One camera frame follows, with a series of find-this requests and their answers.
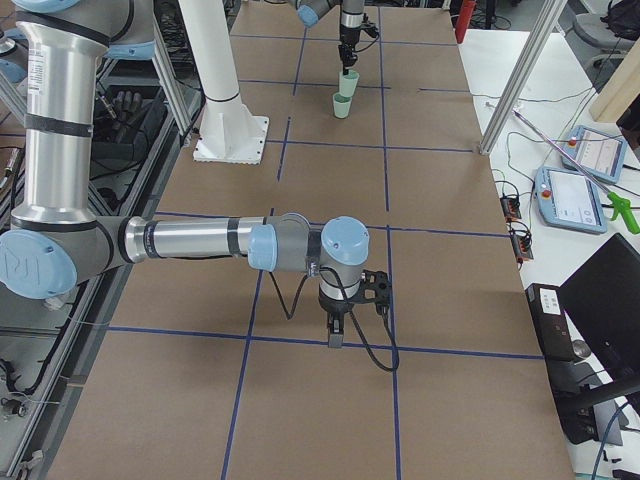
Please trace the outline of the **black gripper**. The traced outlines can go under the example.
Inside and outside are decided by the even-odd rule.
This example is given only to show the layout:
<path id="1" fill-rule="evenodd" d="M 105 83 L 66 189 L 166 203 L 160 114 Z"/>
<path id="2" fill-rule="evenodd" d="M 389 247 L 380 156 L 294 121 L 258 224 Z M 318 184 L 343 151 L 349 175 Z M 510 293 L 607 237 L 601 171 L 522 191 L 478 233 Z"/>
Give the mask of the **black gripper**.
<path id="1" fill-rule="evenodd" d="M 327 346 L 339 349 L 344 341 L 344 316 L 353 310 L 354 303 L 320 294 L 319 304 L 327 313 Z"/>
<path id="2" fill-rule="evenodd" d="M 341 30 L 339 39 L 338 51 L 342 63 L 342 75 L 346 76 L 350 73 L 351 60 L 357 59 L 356 47 L 359 42 L 359 31 Z"/>

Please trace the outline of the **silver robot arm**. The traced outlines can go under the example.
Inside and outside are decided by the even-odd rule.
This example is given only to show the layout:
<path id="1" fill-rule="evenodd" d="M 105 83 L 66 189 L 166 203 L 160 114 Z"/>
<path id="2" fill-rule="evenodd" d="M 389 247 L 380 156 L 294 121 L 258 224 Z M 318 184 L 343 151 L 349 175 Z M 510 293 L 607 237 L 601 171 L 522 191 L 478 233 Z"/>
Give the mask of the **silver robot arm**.
<path id="1" fill-rule="evenodd" d="M 244 257 L 257 270 L 318 277 L 328 344 L 364 301 L 369 234 L 342 216 L 316 228 L 299 214 L 154 221 L 97 216 L 88 206 L 96 70 L 106 57 L 155 52 L 149 1 L 19 1 L 29 43 L 24 198 L 1 237 L 1 280 L 30 299 L 146 259 Z"/>
<path id="2" fill-rule="evenodd" d="M 358 60 L 357 46 L 360 42 L 361 31 L 368 20 L 365 14 L 365 2 L 357 0 L 292 0 L 287 1 L 296 11 L 301 23 L 306 28 L 318 24 L 334 8 L 338 7 L 339 14 L 339 45 L 338 52 L 341 62 L 341 75 L 348 75 Z"/>

